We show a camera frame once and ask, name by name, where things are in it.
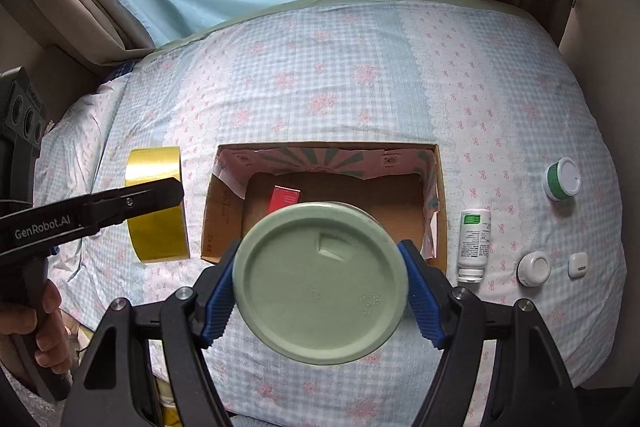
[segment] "red box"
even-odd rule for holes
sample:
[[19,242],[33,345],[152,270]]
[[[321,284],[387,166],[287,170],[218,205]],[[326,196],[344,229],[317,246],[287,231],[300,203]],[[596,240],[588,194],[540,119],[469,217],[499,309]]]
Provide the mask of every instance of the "red box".
[[267,213],[271,214],[284,206],[296,204],[299,199],[299,190],[295,190],[295,188],[278,187],[276,185],[273,188],[273,194],[271,195],[271,201],[269,202],[269,210]]

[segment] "blue gripper pad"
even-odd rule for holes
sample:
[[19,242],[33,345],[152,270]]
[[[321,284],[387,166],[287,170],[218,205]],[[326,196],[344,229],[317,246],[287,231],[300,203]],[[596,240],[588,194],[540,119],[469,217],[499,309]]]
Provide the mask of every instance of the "blue gripper pad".
[[206,306],[206,323],[202,330],[201,338],[210,346],[215,339],[219,339],[225,332],[231,312],[234,310],[236,299],[234,297],[233,283],[234,262],[226,265],[225,271],[220,276],[216,288],[209,297]]
[[427,281],[416,266],[414,259],[402,243],[398,243],[398,250],[402,254],[406,273],[409,277],[409,295],[407,300],[415,315],[420,333],[437,349],[443,349],[446,335],[440,325],[440,307],[434,299]]

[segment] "white container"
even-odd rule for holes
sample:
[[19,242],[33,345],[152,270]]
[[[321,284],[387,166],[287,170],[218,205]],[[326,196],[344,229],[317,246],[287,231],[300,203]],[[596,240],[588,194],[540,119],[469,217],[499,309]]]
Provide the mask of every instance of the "white container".
[[551,258],[542,250],[527,253],[518,263],[517,275],[523,286],[540,286],[551,275]]
[[578,252],[569,256],[567,261],[567,270],[569,277],[572,279],[578,279],[578,277],[584,277],[589,267],[589,256],[586,252]]
[[458,282],[480,282],[489,260],[491,212],[485,208],[463,210],[458,244]]
[[542,188],[552,201],[562,201],[575,196],[582,186],[580,169],[571,158],[560,158],[549,165],[542,176]]

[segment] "bedsheet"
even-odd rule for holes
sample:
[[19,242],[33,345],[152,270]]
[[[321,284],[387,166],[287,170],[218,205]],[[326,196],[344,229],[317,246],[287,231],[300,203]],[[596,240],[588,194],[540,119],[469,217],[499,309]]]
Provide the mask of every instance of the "bedsheet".
[[[508,305],[532,298],[575,384],[605,360],[626,274],[622,205],[578,84],[530,18],[433,0],[267,14],[169,46],[79,100],[43,139],[36,204],[121,186],[131,149],[178,145],[191,259],[143,265],[126,225],[102,230],[52,258],[63,309],[95,328],[118,296],[140,304],[193,283],[206,266],[200,232],[217,145],[288,140],[438,143],[449,279],[455,283],[460,211],[490,208],[490,261],[478,295]],[[541,175],[561,156],[577,161],[583,185],[558,211]],[[553,263],[538,289],[523,288],[514,272],[532,250],[548,251]],[[570,280],[567,257],[582,250],[589,271]],[[480,422],[493,350],[486,343],[467,425]],[[237,311],[206,352],[229,410],[286,426],[409,425],[439,356],[409,310],[380,349],[340,366],[276,354]],[[165,377],[157,343],[152,360]]]

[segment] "yellow tape roll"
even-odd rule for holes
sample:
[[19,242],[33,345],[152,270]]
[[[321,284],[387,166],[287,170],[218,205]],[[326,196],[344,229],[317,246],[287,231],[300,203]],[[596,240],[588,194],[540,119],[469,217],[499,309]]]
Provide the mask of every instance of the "yellow tape roll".
[[[131,151],[125,174],[126,187],[169,177],[182,181],[179,147]],[[127,219],[127,226],[131,244],[143,263],[189,258],[183,203]]]

